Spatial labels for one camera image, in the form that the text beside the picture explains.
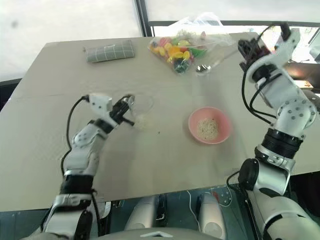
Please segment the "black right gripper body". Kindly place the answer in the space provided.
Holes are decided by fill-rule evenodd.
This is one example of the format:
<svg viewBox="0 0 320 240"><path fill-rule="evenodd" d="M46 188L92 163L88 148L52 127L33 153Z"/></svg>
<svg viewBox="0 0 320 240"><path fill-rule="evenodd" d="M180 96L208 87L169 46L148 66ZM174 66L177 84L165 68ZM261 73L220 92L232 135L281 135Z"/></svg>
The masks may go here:
<svg viewBox="0 0 320 240"><path fill-rule="evenodd" d="M248 51L240 51L240 54L244 58L244 62L247 62L248 66L270 53L271 52L265 45L259 46L259 44L256 43L255 38L248 40Z"/></svg>

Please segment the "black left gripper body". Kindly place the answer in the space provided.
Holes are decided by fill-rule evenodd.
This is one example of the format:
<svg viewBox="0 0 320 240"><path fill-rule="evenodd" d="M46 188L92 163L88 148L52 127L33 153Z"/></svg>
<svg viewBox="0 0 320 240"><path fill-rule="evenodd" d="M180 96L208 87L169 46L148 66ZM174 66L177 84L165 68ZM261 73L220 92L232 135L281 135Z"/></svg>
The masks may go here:
<svg viewBox="0 0 320 240"><path fill-rule="evenodd" d="M122 102L122 98L118 100L112 108L110 112L110 117L118 124L123 123L124 114L130 109L130 105L128 103Z"/></svg>

